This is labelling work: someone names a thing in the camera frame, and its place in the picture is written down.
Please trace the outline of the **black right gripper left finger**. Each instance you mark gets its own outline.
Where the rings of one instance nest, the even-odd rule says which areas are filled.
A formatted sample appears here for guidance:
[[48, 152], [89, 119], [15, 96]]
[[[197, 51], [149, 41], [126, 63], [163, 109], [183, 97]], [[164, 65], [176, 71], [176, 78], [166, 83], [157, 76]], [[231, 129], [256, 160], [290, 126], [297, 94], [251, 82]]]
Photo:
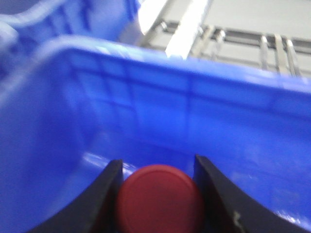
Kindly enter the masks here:
[[30, 233], [115, 233], [115, 203], [123, 182], [122, 160], [112, 160], [94, 182]]

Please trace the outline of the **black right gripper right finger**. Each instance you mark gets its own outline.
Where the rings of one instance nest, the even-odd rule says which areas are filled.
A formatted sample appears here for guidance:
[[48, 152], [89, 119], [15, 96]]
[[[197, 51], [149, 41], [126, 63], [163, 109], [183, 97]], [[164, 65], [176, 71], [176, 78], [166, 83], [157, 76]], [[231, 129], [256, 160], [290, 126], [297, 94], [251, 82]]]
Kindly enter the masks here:
[[258, 203], [207, 157], [195, 155], [194, 181], [205, 204], [205, 233], [306, 233]]

